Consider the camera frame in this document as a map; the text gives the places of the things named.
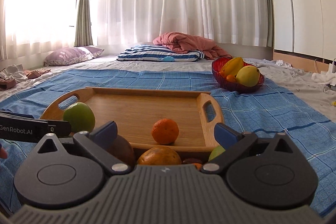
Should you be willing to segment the blue white striped pillow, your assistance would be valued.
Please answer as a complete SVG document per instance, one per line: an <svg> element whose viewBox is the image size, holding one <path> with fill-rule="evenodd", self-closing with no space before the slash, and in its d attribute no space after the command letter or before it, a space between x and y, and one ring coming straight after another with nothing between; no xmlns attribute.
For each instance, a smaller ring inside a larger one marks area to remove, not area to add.
<svg viewBox="0 0 336 224"><path fill-rule="evenodd" d="M176 53L164 46L140 45L124 50L118 61L194 62L205 58L202 51Z"/></svg>

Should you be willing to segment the red jujube date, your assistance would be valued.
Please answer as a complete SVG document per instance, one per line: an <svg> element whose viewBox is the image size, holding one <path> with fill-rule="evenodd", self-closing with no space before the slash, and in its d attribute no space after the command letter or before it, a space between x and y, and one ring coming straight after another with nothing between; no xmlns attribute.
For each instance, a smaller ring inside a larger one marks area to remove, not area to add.
<svg viewBox="0 0 336 224"><path fill-rule="evenodd" d="M188 159L185 159L182 164L192 164L194 165L197 170L201 170L201 167L202 167L202 161L199 160L199 159L195 159L195 158L188 158Z"/></svg>

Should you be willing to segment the large brownish orange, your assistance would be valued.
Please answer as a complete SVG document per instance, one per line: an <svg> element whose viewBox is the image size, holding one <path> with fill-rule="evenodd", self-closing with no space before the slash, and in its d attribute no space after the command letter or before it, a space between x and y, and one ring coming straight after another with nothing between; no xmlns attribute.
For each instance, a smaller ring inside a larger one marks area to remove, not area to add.
<svg viewBox="0 0 336 224"><path fill-rule="evenodd" d="M144 152L138 159L138 165L180 165L180 156L171 148L153 147Z"/></svg>

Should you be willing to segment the crumpled clothes at left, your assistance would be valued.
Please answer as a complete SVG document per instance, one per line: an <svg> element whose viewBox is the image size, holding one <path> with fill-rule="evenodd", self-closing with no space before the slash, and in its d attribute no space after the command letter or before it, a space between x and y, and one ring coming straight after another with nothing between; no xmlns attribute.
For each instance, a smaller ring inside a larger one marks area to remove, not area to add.
<svg viewBox="0 0 336 224"><path fill-rule="evenodd" d="M9 90L16 84L41 77L50 69L25 70L22 64L9 65L1 70L1 91Z"/></svg>

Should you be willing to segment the red glass fruit bowl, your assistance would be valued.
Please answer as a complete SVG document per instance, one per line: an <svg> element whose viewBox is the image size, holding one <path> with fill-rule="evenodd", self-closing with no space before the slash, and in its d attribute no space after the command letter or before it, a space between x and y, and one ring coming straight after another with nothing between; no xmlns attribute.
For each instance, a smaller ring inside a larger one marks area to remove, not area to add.
<svg viewBox="0 0 336 224"><path fill-rule="evenodd" d="M230 61L230 58L228 57L220 57L212 62L212 73L214 79L217 81L219 86L221 88L224 88L228 91L231 92L238 92L238 93L254 93L258 91L263 85L264 85L264 80L265 77L260 74L259 81L258 83L253 86L253 87L247 87L238 83L231 83L228 82L225 78L223 78L220 74L219 71L221 68L228 62Z"/></svg>

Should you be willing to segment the pink folded blanket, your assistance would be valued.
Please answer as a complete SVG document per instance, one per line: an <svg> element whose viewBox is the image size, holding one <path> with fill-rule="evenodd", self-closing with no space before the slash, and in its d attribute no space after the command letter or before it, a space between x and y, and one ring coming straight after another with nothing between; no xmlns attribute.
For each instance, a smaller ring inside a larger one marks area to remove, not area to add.
<svg viewBox="0 0 336 224"><path fill-rule="evenodd" d="M166 32L155 38L153 44L164 46L173 52L180 54L190 51L201 51L205 54L205 58L209 60L214 60L219 57L232 57L212 39L188 35L181 32Z"/></svg>

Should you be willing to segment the blue checked cloth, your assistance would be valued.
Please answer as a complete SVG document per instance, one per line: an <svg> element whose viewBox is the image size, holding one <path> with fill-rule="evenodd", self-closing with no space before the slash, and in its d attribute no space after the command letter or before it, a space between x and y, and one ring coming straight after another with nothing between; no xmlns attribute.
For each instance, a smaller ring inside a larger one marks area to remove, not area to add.
<svg viewBox="0 0 336 224"><path fill-rule="evenodd" d="M255 93L238 94L220 88L210 72L71 69L5 98L1 109L39 118L61 95L88 86L210 92L233 129L260 137L288 134L318 175L311 207L321 216L335 208L335 123L272 80Z"/></svg>

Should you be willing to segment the dark purple passion fruit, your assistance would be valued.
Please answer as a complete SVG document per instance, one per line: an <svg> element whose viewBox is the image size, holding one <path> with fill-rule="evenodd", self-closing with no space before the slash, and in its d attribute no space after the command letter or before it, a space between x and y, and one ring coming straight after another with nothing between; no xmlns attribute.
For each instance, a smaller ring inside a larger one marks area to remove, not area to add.
<svg viewBox="0 0 336 224"><path fill-rule="evenodd" d="M106 151L125 164L134 166L135 156L133 147L124 137L117 135Z"/></svg>

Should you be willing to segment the wooden serving tray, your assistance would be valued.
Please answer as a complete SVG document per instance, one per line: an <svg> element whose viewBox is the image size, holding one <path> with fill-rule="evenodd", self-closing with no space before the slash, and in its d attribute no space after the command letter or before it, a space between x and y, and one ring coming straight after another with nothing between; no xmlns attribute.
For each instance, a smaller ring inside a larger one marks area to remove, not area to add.
<svg viewBox="0 0 336 224"><path fill-rule="evenodd" d="M140 151L156 145L151 129L158 120L168 118L179 127L172 149L209 153L218 145L214 127L224 122L221 107L209 92L98 87L62 95L46 108L42 118L61 120L64 111L59 105L72 96L92 109L97 127L115 121L118 134Z"/></svg>

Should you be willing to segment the green apple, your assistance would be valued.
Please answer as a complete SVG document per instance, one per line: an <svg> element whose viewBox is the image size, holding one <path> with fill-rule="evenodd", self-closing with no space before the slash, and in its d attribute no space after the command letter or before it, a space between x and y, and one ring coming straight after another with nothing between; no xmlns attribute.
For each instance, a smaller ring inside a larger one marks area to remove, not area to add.
<svg viewBox="0 0 336 224"><path fill-rule="evenodd" d="M218 157L219 155L221 155L225 151L226 150L220 145L215 147L213 149L213 151L210 153L208 161L211 161L211 160L215 159L216 157Z"/></svg>
<svg viewBox="0 0 336 224"><path fill-rule="evenodd" d="M96 119L91 108L83 102L76 102L64 110L63 120L71 125L71 131L92 132L95 127Z"/></svg>

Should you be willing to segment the grey bed sheet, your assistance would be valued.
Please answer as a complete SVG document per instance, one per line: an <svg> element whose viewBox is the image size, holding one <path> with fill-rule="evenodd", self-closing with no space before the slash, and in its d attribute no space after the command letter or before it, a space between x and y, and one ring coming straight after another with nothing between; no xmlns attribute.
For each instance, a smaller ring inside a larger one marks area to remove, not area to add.
<svg viewBox="0 0 336 224"><path fill-rule="evenodd" d="M335 122L335 91L327 86L315 83L311 80L311 74L302 69L285 68L277 66L273 61L266 59L245 59L249 64L260 68L261 73L276 84L287 88L298 98L301 98L315 110ZM1 101L9 98L17 92L29 89L44 82L53 76L70 69L117 69L126 71L181 71L181 72L209 72L210 60L195 62L158 62L158 61L117 61L116 56L102 56L90 61L60 67L49 67L50 72L33 80L27 80L15 87L1 91Z"/></svg>

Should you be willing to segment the white wardrobe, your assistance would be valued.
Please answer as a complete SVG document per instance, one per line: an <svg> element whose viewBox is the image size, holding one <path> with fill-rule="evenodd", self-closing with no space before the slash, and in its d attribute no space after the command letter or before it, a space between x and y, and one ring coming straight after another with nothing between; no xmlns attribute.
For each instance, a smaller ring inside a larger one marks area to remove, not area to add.
<svg viewBox="0 0 336 224"><path fill-rule="evenodd" d="M273 0L274 49L335 58L335 0Z"/></svg>

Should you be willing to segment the orange tangerine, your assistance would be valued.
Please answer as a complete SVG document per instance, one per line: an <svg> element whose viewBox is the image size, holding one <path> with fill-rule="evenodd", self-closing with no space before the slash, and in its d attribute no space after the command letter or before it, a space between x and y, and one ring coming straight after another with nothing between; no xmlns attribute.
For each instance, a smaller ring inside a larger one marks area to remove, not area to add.
<svg viewBox="0 0 336 224"><path fill-rule="evenodd" d="M174 143L179 136L178 124L172 119L161 119L153 125L151 136L162 145Z"/></svg>

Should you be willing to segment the yellow mango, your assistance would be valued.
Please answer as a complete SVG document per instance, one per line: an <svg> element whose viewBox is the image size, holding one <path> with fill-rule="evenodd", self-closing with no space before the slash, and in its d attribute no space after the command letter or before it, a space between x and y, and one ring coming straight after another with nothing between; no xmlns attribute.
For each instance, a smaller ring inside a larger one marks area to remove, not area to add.
<svg viewBox="0 0 336 224"><path fill-rule="evenodd" d="M259 78L259 69L253 65L247 65L238 71L236 82L247 87L253 87L258 83Z"/></svg>

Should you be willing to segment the green drape curtain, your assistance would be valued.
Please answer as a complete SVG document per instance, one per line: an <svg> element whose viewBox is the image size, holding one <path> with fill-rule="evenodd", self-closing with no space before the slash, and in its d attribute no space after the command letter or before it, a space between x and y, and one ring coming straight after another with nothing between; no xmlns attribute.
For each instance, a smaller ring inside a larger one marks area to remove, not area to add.
<svg viewBox="0 0 336 224"><path fill-rule="evenodd" d="M76 0L75 47L92 46L90 0Z"/></svg>

